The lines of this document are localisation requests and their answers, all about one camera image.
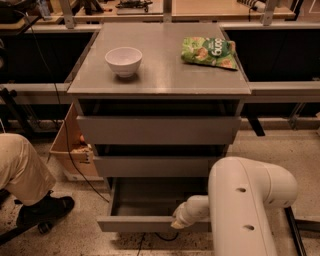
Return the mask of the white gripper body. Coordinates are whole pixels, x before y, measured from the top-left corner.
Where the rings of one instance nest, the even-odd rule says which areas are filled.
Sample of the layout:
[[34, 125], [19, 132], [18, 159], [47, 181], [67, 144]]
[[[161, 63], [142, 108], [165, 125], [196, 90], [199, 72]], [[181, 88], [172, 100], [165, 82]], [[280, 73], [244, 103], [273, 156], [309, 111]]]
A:
[[189, 227], [196, 222], [196, 218], [191, 213], [187, 202], [180, 204], [176, 208], [176, 210], [173, 213], [173, 221], [175, 220], [177, 220], [180, 223], [183, 223], [185, 227]]

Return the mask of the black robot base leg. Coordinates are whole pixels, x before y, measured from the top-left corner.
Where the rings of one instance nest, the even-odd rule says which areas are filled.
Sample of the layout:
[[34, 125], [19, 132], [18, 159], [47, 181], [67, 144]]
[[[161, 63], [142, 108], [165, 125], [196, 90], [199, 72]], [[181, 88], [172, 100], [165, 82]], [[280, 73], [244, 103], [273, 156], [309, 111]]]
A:
[[284, 209], [287, 222], [294, 241], [296, 252], [298, 256], [307, 256], [305, 247], [300, 235], [301, 231], [320, 232], [320, 222], [311, 220], [296, 219], [291, 207]]

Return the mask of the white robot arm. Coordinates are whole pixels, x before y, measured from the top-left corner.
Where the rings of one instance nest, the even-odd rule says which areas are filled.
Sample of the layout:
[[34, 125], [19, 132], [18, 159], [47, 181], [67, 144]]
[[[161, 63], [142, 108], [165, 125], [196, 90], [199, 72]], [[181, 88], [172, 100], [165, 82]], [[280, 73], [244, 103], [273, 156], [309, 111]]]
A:
[[278, 256], [266, 210], [291, 206], [297, 193], [297, 181], [287, 169], [226, 157], [210, 171], [208, 194], [181, 203], [171, 227], [183, 229], [208, 217], [215, 256]]

